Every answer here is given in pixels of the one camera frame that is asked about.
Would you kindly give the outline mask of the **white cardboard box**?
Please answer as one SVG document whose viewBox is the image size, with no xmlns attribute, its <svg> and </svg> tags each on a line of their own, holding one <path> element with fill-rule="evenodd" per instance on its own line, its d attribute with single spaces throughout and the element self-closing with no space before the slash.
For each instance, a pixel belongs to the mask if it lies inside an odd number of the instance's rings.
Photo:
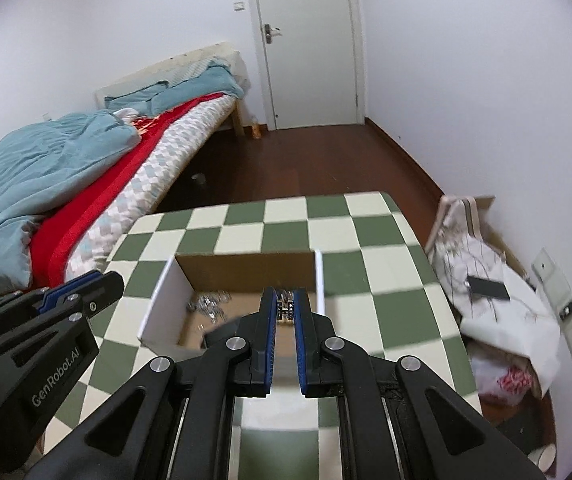
<svg viewBox="0 0 572 480">
<path fill-rule="evenodd" d="M 175 255 L 162 269 L 137 338 L 177 361 L 199 356 L 202 336 L 259 310 L 262 292 L 304 289 L 315 312 L 325 312 L 322 254 Z"/>
</svg>

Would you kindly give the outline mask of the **green white checkered tablecloth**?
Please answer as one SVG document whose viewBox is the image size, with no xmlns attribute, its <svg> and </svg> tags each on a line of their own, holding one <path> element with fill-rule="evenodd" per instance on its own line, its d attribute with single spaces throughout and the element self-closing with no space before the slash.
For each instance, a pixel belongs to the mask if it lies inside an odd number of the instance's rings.
<svg viewBox="0 0 572 480">
<path fill-rule="evenodd" d="M 171 256 L 245 252 L 322 255 L 326 315 L 336 333 L 373 356 L 414 354 L 481 406 L 460 332 L 413 229 L 381 192 L 294 197 L 150 214 L 102 263 L 122 274 L 126 298 L 92 320 L 100 355 L 45 435 L 45 452 L 154 357 L 137 332 Z M 337 409 L 275 384 L 236 402 L 230 479 L 340 479 Z"/>
</svg>

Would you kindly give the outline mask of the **white wooden headboard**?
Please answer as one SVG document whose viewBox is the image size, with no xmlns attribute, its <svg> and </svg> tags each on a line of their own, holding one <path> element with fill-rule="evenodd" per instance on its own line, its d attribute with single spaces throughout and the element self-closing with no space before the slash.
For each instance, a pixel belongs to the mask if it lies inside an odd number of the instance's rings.
<svg viewBox="0 0 572 480">
<path fill-rule="evenodd" d="M 107 99 L 120 98 L 120 96 L 147 88 L 152 84 L 158 84 L 160 81 L 174 86 L 199 76 L 212 62 L 226 67 L 244 90 L 249 88 L 246 64 L 239 50 L 230 42 L 221 41 L 208 47 L 177 54 L 133 74 L 123 76 L 112 84 L 95 91 L 96 104 L 98 107 L 105 107 Z"/>
</svg>

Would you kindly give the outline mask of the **red blanket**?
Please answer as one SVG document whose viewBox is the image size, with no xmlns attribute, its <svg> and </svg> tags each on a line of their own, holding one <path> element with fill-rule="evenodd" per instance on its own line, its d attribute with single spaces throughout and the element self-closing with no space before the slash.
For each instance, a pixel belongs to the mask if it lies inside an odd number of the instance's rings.
<svg viewBox="0 0 572 480">
<path fill-rule="evenodd" d="M 81 236 L 124 188 L 155 148 L 161 131 L 167 128 L 173 119 L 183 116 L 195 105 L 224 94 L 216 92 L 198 96 L 150 116 L 141 115 L 134 108 L 118 110 L 118 114 L 126 123 L 133 126 L 141 135 L 141 141 L 95 182 L 84 188 L 68 203 L 55 209 L 41 222 L 29 245 L 32 289 L 55 287 L 64 282 L 54 277 L 50 266 L 60 266 L 65 262 L 65 258 L 69 256 Z"/>
</svg>

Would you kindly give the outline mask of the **white door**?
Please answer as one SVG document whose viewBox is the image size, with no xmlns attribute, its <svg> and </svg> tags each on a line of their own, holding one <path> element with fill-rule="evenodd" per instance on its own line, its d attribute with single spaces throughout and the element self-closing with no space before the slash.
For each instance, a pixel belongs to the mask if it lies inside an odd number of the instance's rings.
<svg viewBox="0 0 572 480">
<path fill-rule="evenodd" d="M 249 0 L 271 129 L 364 122 L 359 0 Z M 263 26 L 283 35 L 266 44 Z"/>
</svg>

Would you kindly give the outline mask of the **black smartphone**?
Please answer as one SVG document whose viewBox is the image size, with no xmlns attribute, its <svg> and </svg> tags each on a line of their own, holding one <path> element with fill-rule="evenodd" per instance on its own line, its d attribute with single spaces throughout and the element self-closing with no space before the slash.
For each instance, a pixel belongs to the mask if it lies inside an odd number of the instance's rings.
<svg viewBox="0 0 572 480">
<path fill-rule="evenodd" d="M 478 276 L 469 275 L 466 278 L 466 285 L 469 292 L 474 296 L 499 299 L 504 301 L 510 300 L 510 294 L 508 293 L 505 284 L 502 282 L 487 280 L 486 278 L 478 278 Z"/>
</svg>

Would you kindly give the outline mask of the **white wall socket strip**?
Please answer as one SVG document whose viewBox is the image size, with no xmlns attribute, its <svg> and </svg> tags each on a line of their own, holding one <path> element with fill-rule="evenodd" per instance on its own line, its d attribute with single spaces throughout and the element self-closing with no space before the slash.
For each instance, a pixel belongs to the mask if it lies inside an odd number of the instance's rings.
<svg viewBox="0 0 572 480">
<path fill-rule="evenodd" d="M 531 263 L 531 269 L 556 315 L 572 357 L 572 288 L 566 275 L 545 248 L 536 255 Z"/>
</svg>

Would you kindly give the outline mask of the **patterned mattress sheet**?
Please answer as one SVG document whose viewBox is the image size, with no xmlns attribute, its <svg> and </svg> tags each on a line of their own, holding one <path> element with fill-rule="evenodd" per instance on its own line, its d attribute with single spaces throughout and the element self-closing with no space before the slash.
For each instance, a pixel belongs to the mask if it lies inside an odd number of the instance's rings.
<svg viewBox="0 0 572 480">
<path fill-rule="evenodd" d="M 139 218 L 153 212 L 188 162 L 217 128 L 237 112 L 232 96 L 214 96 L 161 131 L 159 142 L 134 176 L 72 248 L 65 262 L 50 266 L 59 281 L 103 270 L 111 255 Z"/>
</svg>

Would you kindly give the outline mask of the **light blue duvet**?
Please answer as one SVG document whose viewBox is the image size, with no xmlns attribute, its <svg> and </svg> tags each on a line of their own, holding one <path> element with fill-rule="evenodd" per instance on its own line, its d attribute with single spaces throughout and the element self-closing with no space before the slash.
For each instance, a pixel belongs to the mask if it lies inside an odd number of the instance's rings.
<svg viewBox="0 0 572 480">
<path fill-rule="evenodd" d="M 230 71 L 212 62 L 199 76 L 152 99 L 152 115 L 223 92 L 245 90 Z M 137 147 L 141 135 L 106 107 L 71 113 L 6 134 L 0 141 L 0 297 L 30 289 L 29 245 L 41 222 L 95 182 Z"/>
</svg>

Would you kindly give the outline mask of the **black smart watch band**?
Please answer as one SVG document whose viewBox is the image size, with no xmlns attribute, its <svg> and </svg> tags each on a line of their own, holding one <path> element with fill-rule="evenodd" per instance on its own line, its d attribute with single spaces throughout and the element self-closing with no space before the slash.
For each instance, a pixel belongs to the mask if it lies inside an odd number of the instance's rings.
<svg viewBox="0 0 572 480">
<path fill-rule="evenodd" d="M 234 318 L 230 322 L 216 326 L 213 330 L 204 333 L 201 341 L 201 348 L 208 349 L 220 340 L 228 340 L 235 337 L 239 326 L 239 319 Z"/>
</svg>

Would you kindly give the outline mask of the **black charger plug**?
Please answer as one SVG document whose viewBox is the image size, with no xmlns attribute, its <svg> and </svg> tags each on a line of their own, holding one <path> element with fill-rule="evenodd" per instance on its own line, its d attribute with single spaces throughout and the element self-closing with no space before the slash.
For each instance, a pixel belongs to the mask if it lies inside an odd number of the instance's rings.
<svg viewBox="0 0 572 480">
<path fill-rule="evenodd" d="M 566 318 L 569 318 L 572 315 L 572 299 L 563 307 L 562 310 L 559 311 L 559 318 L 563 321 Z"/>
</svg>

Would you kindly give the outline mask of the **white patterned fabric bag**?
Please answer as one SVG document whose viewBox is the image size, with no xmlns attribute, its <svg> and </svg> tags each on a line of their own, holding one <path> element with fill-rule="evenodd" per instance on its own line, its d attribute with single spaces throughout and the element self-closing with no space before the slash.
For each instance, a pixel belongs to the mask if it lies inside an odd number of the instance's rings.
<svg viewBox="0 0 572 480">
<path fill-rule="evenodd" d="M 528 391 L 543 398 L 560 367 L 558 322 L 507 255 L 484 239 L 476 198 L 440 198 L 425 252 L 472 341 L 480 396 L 510 405 Z"/>
</svg>

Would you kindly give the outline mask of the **red white plastic bag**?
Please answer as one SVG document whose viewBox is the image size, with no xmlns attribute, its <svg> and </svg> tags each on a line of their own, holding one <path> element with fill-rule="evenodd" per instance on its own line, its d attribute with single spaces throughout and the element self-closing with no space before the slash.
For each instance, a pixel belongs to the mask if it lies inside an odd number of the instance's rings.
<svg viewBox="0 0 572 480">
<path fill-rule="evenodd" d="M 484 402 L 516 406 L 527 393 L 540 396 L 539 378 L 526 358 L 477 341 L 470 342 L 466 351 L 477 392 Z"/>
</svg>

